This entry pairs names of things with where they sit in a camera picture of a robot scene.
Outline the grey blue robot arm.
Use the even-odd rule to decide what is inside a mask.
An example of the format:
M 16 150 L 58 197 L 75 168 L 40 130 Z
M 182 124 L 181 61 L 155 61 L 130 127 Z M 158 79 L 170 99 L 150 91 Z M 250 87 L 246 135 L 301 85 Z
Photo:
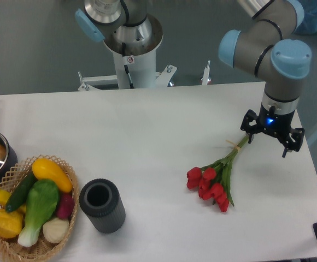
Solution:
M 260 112 L 248 110 L 240 128 L 250 141 L 258 133 L 276 138 L 284 146 L 283 155 L 297 152 L 305 131 L 293 128 L 291 122 L 310 71 L 312 51 L 290 36 L 302 23 L 304 9 L 299 1 L 238 3 L 254 25 L 247 32 L 228 31 L 219 44 L 219 59 L 265 82 Z

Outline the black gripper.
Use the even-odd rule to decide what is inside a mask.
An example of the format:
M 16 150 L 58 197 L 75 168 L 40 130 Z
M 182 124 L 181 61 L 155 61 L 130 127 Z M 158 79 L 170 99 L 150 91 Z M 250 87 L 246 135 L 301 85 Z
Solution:
M 303 144 L 305 129 L 292 128 L 291 123 L 295 111 L 288 114 L 276 114 L 272 109 L 260 107 L 259 115 L 248 110 L 244 115 L 240 129 L 248 134 L 248 143 L 252 143 L 254 135 L 264 133 L 277 139 L 284 139 L 282 157 L 287 153 L 298 152 Z

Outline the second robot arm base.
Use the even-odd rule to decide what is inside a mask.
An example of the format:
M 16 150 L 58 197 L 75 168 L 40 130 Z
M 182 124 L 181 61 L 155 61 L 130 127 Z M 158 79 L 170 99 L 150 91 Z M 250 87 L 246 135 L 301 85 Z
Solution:
M 94 42 L 104 42 L 122 56 L 156 50 L 163 39 L 157 18 L 148 13 L 147 1 L 85 1 L 75 12 L 81 30 Z

